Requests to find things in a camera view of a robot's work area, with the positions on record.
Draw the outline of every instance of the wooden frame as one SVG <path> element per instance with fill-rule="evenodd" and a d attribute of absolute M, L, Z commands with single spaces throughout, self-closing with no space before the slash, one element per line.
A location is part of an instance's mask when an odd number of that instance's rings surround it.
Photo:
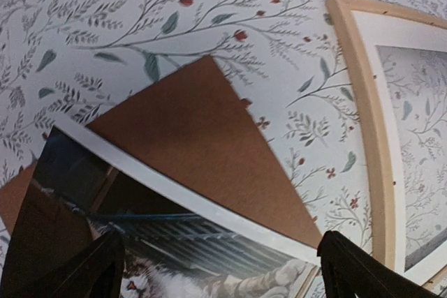
<path fill-rule="evenodd" d="M 379 79 L 377 81 L 374 79 L 376 74 L 383 74 L 383 69 L 380 69 L 380 72 L 377 71 L 379 56 L 376 45 L 380 44 L 371 45 L 370 41 L 373 39 L 365 40 L 365 36 L 368 36 L 365 31 L 373 31 L 375 21 L 381 21 L 382 26 L 385 20 L 392 22 L 393 27 L 398 27 L 400 23 L 403 26 L 413 25 L 413 30 L 409 35 L 411 38 L 407 38 L 404 43 L 400 41 L 397 45 L 390 43 L 383 45 L 447 52 L 447 46 L 439 47 L 440 44 L 438 44 L 433 47 L 434 43 L 426 41 L 430 38 L 424 35 L 429 33 L 435 36 L 435 31 L 439 29 L 443 31 L 442 34 L 447 35 L 447 21 L 416 10 L 375 0 L 327 0 L 326 6 L 343 49 L 361 120 L 372 206 L 373 256 L 385 266 L 421 285 L 446 265 L 447 255 L 443 258 L 444 264 L 441 266 L 438 262 L 433 265 L 429 271 L 430 274 L 417 277 L 413 268 L 416 268 L 418 264 L 411 268 L 411 271 L 405 272 L 405 248 L 402 250 L 406 239 L 405 206 L 398 201 L 405 197 L 403 165 L 400 150 L 397 150 L 398 154 L 396 154 L 396 151 L 391 148 L 394 146 L 395 149 L 399 143 L 397 124 L 393 113 L 384 112 L 393 111 L 385 81 L 379 83 Z M 365 25 L 365 18 L 369 18 L 368 25 L 373 27 L 368 28 Z M 402 33 L 399 30 L 400 28 L 393 29 L 389 33 L 392 36 L 398 36 Z"/>

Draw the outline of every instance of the brown cardboard backing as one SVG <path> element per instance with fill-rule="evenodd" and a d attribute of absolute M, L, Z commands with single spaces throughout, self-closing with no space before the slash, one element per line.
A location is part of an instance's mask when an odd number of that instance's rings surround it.
<path fill-rule="evenodd" d="M 211 57 L 142 90 L 89 127 L 213 202 L 318 246 L 318 228 Z M 30 176 L 26 169 L 0 190 L 0 215 L 8 230 Z"/>

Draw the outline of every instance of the green leaf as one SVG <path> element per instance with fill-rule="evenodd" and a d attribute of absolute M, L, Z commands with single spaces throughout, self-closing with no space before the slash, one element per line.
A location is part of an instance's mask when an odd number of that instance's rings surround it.
<path fill-rule="evenodd" d="M 332 22 L 332 18 L 330 17 L 329 13 L 324 13 L 323 18 L 324 18 L 325 23 L 328 24 L 329 26 L 334 25 L 334 22 Z"/>
<path fill-rule="evenodd" d="M 215 17 L 211 19 L 212 24 L 220 24 L 221 22 L 229 19 L 230 17 L 234 16 L 236 13 L 227 13 L 227 14 L 218 14 Z"/>
<path fill-rule="evenodd" d="M 172 33 L 174 29 L 177 28 L 178 21 L 179 21 L 179 13 L 178 11 L 176 11 L 173 14 L 171 14 L 168 20 L 163 24 L 163 26 L 161 26 L 161 31 L 164 34 Z"/>
<path fill-rule="evenodd" d="M 159 60 L 156 58 L 155 54 L 151 52 L 142 52 L 142 55 L 145 58 L 145 72 L 146 75 L 155 83 L 160 79 L 160 68 L 159 68 Z"/>
<path fill-rule="evenodd" d="M 54 52 L 53 50 L 51 49 L 47 50 L 43 55 L 41 63 L 39 64 L 39 67 L 37 68 L 36 72 L 38 73 L 39 71 L 44 69 L 44 67 L 46 67 L 48 64 L 53 62 L 54 59 L 56 59 L 56 55 L 57 55 L 56 52 Z"/>
<path fill-rule="evenodd" d="M 402 120 L 406 120 L 413 110 L 413 106 L 406 100 L 404 101 L 404 115 L 402 116 Z"/>
<path fill-rule="evenodd" d="M 49 88 L 49 87 L 43 87 L 42 89 L 39 90 L 39 99 L 42 99 L 43 97 L 48 96 L 49 94 L 53 94 L 54 90 Z"/>
<path fill-rule="evenodd" d="M 326 63 L 326 60 L 323 57 L 321 57 L 321 59 L 320 59 L 320 69 L 321 69 L 321 71 L 323 71 L 324 80 L 325 81 L 328 80 L 330 77 L 330 71 L 328 68 L 328 64 Z"/>
<path fill-rule="evenodd" d="M 310 77 L 309 80 L 307 80 L 299 89 L 298 92 L 306 91 L 306 89 L 310 86 L 312 83 L 312 80 L 314 79 L 314 76 Z"/>
<path fill-rule="evenodd" d="M 104 61 L 107 62 L 119 62 L 125 64 L 125 62 L 122 59 L 109 52 L 97 52 L 93 57 L 95 59 L 103 59 Z"/>
<path fill-rule="evenodd" d="M 430 101 L 427 98 L 427 102 L 425 103 L 425 113 L 426 115 L 430 115 Z"/>
<path fill-rule="evenodd" d="M 350 151 L 348 154 L 348 162 L 346 162 L 346 165 L 341 172 L 349 171 L 353 167 L 354 163 L 356 163 L 356 161 L 357 156 L 352 151 Z"/>
<path fill-rule="evenodd" d="M 351 92 L 346 87 L 341 87 L 340 91 L 342 92 L 343 96 L 347 97 L 350 101 L 354 101 L 354 97 L 352 97 Z"/>
<path fill-rule="evenodd" d="M 438 128 L 433 128 L 433 131 L 442 139 L 441 132 Z"/>

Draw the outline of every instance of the floral tablecloth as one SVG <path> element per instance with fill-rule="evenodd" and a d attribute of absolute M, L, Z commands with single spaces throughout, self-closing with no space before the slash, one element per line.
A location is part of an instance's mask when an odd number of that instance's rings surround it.
<path fill-rule="evenodd" d="M 359 118 L 324 1 L 0 0 L 0 184 L 39 156 L 56 112 L 85 124 L 211 54 L 320 230 L 371 251 Z M 384 1 L 446 16 L 447 0 Z"/>

